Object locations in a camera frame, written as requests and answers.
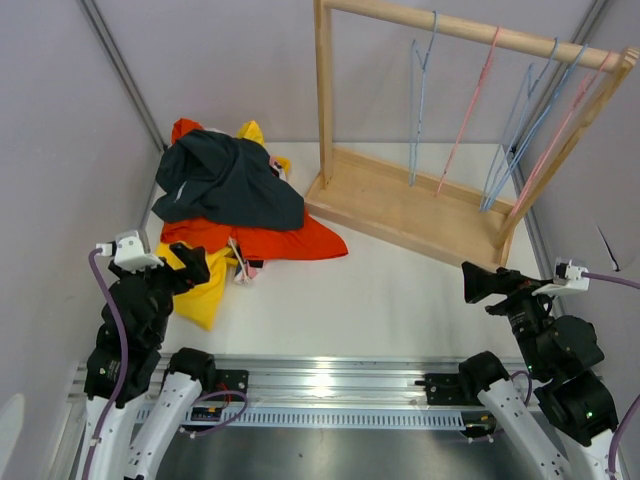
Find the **blue hanger of navy shorts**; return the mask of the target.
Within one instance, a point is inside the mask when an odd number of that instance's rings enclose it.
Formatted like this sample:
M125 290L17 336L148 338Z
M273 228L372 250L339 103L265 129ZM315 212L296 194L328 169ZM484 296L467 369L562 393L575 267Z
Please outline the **blue hanger of navy shorts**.
M427 76L429 61L439 26L439 12L434 11L434 24L429 44L424 52L419 48L418 41L412 40L409 50L409 157L408 157L408 185L413 187L417 177L417 156L421 142L424 118L425 97L427 91Z

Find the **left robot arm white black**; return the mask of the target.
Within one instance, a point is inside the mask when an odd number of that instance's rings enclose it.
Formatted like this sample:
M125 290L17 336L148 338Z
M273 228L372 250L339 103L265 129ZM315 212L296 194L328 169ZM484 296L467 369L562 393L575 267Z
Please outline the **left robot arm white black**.
M238 401L247 410L247 390L225 387L213 355L183 347L170 358L160 394L142 427L145 404L174 298L210 279L203 248L170 245L179 261L153 254L134 235L97 245L88 255L106 301L95 347L86 362L85 427L79 479L154 479L188 411L198 403Z

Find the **blue hanger of black shorts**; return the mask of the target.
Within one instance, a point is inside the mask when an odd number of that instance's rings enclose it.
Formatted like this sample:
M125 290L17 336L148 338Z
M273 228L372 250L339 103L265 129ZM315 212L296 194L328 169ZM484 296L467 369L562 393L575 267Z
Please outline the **blue hanger of black shorts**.
M486 212L495 202L504 184L504 178L510 172L508 154L518 135L524 128L524 121L528 115L533 94L544 77L547 69L555 59L558 48L558 38L554 39L554 46L546 64L539 73L535 72L535 64L530 63L524 72L517 95L511 107L502 138L492 158L483 187L482 199L479 205L480 212Z

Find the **blue hanger of yellow shorts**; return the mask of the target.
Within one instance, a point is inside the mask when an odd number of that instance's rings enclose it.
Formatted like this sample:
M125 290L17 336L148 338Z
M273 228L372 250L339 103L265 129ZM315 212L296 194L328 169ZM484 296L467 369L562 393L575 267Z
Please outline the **blue hanger of yellow shorts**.
M504 178L504 184L502 186L500 193L502 192L504 186L506 185L506 182L512 178L513 174L515 173L515 170L519 167L519 164L523 159L524 154L528 150L529 146L531 145L534 137L541 129L547 117L550 115L550 112L553 109L555 103L557 102L560 94L564 90L569 77L576 70L578 66L578 61L585 55L587 47L588 45L582 45L576 58L569 64L568 67L564 68L562 75L557 82L557 85L551 89L550 97L539 113L537 114L533 113L532 101L531 101L528 115L524 121L524 128L522 129L522 132L518 135L515 141L515 145L512 147L512 149L508 154L510 172Z

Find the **orange shorts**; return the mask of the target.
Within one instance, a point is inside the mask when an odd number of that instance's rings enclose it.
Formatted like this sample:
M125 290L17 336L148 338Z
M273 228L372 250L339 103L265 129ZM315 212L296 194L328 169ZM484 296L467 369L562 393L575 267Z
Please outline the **orange shorts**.
M207 130L194 120L180 118L173 125L170 147L176 140L192 130L226 134L216 130ZM251 140L265 148L260 127L254 121L244 124L237 135L229 136ZM232 237L239 243L241 253L249 260L312 261L338 258L348 253L344 240L334 231L312 218L306 206L304 224L298 230L276 231L236 227L217 224L204 218L189 219L177 223L163 221L163 223L160 238L165 244L182 242L191 247L203 247L209 253L216 253L227 246L228 239Z

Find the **pink hanger of orange shorts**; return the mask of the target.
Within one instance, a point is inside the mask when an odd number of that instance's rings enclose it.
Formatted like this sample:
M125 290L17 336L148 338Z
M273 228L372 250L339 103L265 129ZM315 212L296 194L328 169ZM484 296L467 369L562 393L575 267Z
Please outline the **pink hanger of orange shorts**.
M437 185L437 188L436 188L436 193L435 193L436 196L438 196L440 194L441 190L442 190L442 187L443 187L444 182L446 180L446 177L447 177L447 174L448 174L449 169L451 167L451 164L452 164L452 162L453 162L453 160L454 160L454 158L456 156L456 153L457 153L457 150L459 148L459 145L460 145L460 142L462 140L462 137L463 137L463 135L464 135L464 133L465 133L465 131L467 129L468 123L469 123L469 121L471 119L471 116L473 114L473 111L474 111L474 109L476 107L476 104L477 104L478 99L480 97L481 91L482 91L482 89L483 89L483 87L484 87L484 85L486 83L486 80L487 80L487 78L489 76L489 73L491 71L491 68L492 68L492 65L493 65L493 62L494 62L494 57L495 57L495 50L497 48L497 42L498 42L499 36L501 34L501 31L502 31L502 27L501 26L498 26L496 28L496 30L495 30L495 34L493 36L493 40L492 40L489 52L488 52L488 55L486 57L485 63L483 65L482 69L481 69L480 75L478 77L478 81L477 81L475 90L473 92L473 95L471 97L469 105L468 105L468 107L466 109L465 115L463 117L462 123L461 123L459 131L458 131L458 134L456 136L454 144L453 144L453 146L452 146L452 148L450 150L449 156L448 156L447 161L445 163L443 172L442 172L442 174L440 176L440 179L439 179L439 182L438 182L438 185Z

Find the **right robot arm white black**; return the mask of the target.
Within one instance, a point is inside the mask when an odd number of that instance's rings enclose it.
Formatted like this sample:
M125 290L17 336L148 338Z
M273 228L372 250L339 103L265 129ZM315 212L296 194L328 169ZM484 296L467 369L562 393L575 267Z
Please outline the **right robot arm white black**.
M456 374L427 373L418 380L428 404L484 407L488 419L466 426L467 440L492 441L504 433L540 479L623 478L619 446L639 405L618 416L593 371L605 358L595 327L551 313L555 298L587 291L597 274L570 260L557 261L553 277L543 280L469 261L461 269L466 303L502 296L485 311L508 319L525 363L519 373L528 381L527 395L520 397L515 374L484 351L459 363Z

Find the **yellow shorts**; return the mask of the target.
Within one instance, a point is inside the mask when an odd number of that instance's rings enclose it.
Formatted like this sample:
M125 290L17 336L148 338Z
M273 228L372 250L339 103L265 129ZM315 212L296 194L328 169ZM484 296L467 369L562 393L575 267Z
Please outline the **yellow shorts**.
M157 255L165 258L175 269L183 267L183 263L170 251L170 244L163 243L160 238ZM175 296L174 309L177 314L209 331L214 325L215 315L224 294L227 273L229 269L235 269L237 263L228 245L216 253L206 251L206 262L210 280L195 286L187 293Z

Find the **pink shark print shorts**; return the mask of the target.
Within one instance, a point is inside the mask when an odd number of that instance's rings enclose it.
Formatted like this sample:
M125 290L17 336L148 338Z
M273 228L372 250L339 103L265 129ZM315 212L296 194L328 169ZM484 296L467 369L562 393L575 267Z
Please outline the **pink shark print shorts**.
M291 170L291 161L282 156L271 156L269 167L272 173L280 180L288 183ZM241 253L239 243L232 237L228 239L227 245L231 248L235 261L235 273L233 281L236 284L250 284L252 280L263 270L264 260L249 260Z

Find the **dark navy shorts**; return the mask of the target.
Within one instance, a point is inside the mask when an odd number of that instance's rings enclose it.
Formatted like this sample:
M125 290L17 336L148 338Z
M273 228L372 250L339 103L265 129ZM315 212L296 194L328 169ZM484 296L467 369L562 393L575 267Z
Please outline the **dark navy shorts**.
M152 211L166 223L204 218L217 224L298 230L303 197L274 174L260 144L192 130L163 154L156 183L164 191Z

